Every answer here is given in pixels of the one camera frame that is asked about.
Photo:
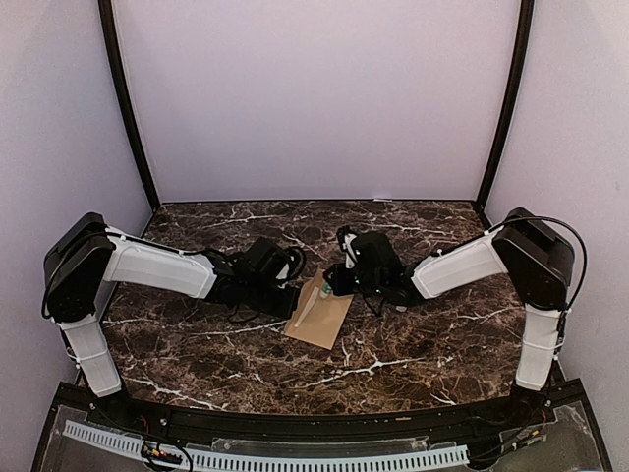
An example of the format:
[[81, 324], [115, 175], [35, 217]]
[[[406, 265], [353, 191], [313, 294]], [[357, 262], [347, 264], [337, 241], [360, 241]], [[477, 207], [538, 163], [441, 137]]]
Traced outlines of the green glue stick white cap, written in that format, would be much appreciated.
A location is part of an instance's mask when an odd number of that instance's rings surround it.
[[332, 292], [331, 286], [327, 282], [324, 282], [323, 286], [320, 288], [319, 295], [321, 298], [325, 299], [330, 295], [331, 292]]

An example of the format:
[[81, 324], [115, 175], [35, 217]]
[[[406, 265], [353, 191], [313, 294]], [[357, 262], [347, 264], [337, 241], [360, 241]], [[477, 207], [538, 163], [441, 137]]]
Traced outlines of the white letter paper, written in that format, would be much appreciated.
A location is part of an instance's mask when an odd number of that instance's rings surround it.
[[302, 324], [302, 322], [304, 321], [308, 313], [314, 307], [317, 299], [319, 298], [319, 293], [320, 293], [320, 289], [318, 287], [313, 289], [308, 301], [306, 302], [304, 309], [302, 310], [301, 314], [298, 316], [297, 320], [295, 321], [294, 328], [297, 328]]

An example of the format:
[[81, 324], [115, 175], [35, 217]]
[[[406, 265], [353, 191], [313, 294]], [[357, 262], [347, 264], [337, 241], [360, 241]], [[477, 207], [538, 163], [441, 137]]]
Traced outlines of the brown paper envelope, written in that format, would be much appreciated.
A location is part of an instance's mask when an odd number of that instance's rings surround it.
[[295, 321], [304, 309], [314, 288], [323, 286], [323, 279], [318, 272], [301, 290], [297, 310], [284, 328], [288, 337], [304, 341], [308, 344], [331, 350], [340, 328], [353, 301], [353, 296], [335, 296], [333, 293], [323, 299], [317, 299], [314, 307], [308, 313], [302, 324], [294, 328]]

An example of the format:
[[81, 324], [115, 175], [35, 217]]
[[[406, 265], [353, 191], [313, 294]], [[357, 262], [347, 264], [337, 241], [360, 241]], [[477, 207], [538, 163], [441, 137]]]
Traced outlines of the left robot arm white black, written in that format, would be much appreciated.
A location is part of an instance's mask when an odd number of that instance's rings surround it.
[[132, 236], [96, 212], [83, 215], [46, 253], [40, 314], [56, 324], [84, 374], [99, 410], [118, 429], [139, 420], [138, 405], [123, 381], [102, 330], [96, 300], [106, 283], [160, 289], [232, 310], [288, 320], [305, 268], [299, 247], [282, 248], [257, 238], [245, 251], [186, 251]]

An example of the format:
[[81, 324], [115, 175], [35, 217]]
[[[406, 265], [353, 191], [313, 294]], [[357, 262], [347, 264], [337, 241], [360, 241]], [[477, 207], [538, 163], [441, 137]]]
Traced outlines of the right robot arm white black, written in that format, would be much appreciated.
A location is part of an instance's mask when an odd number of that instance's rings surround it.
[[588, 257], [584, 240], [579, 238], [574, 247], [556, 226], [573, 229], [557, 218], [516, 207], [481, 235], [413, 265], [403, 265], [385, 234], [357, 233], [344, 226], [337, 240], [345, 260], [327, 269], [323, 279], [336, 296], [359, 294], [409, 308], [479, 280], [507, 275], [526, 317], [514, 381], [521, 389], [502, 403], [501, 417], [521, 427], [540, 409], [536, 392], [546, 385], [564, 342], [567, 317], [585, 282], [583, 276], [573, 275], [575, 260]]

